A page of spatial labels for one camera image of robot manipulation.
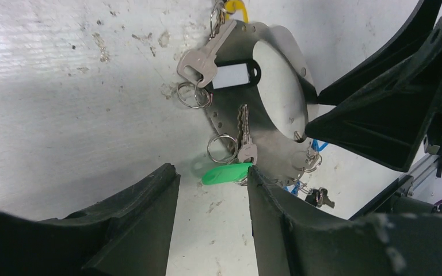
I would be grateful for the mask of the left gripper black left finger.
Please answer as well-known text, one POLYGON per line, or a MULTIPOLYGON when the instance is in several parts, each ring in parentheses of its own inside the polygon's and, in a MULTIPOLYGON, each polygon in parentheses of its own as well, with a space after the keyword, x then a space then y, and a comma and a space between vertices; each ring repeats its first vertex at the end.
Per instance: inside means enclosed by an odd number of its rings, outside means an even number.
POLYGON ((63 219, 0 212, 0 275, 165 275, 179 186, 166 163, 63 219))

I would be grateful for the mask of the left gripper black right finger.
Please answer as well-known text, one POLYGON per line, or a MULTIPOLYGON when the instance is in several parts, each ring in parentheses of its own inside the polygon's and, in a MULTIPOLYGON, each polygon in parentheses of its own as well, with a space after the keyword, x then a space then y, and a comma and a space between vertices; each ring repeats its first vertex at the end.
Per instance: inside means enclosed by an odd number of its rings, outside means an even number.
POLYGON ((255 166, 247 191, 259 275, 442 275, 442 214, 345 220, 290 194, 255 166))

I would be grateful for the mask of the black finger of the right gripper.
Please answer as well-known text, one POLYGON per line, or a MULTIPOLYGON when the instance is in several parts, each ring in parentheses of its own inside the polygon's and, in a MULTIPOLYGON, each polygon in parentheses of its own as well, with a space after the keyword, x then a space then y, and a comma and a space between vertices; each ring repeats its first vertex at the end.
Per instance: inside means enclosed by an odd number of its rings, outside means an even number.
POLYGON ((305 133, 401 172, 423 139, 442 148, 442 17, 413 55, 309 122, 305 133))
POLYGON ((354 92, 414 54, 434 28, 442 1, 420 0, 393 37, 373 55, 337 79, 318 96, 318 103, 336 106, 354 92))

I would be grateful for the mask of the green key tag with key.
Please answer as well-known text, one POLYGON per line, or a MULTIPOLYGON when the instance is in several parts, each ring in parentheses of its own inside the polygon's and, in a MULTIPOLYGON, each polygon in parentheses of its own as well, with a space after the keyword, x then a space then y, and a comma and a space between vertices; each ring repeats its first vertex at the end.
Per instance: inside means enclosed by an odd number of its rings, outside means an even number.
POLYGON ((248 168, 257 163, 258 147, 253 142, 249 125, 249 107, 241 105, 238 116, 238 130, 240 137, 234 138, 228 134, 217 135, 211 138, 207 144, 207 155, 217 167, 209 170, 201 177, 201 183, 205 186, 220 183, 234 182, 241 186, 247 184, 248 168), (228 139, 233 142, 234 149, 230 157, 215 159, 211 154, 211 145, 220 139, 228 139))

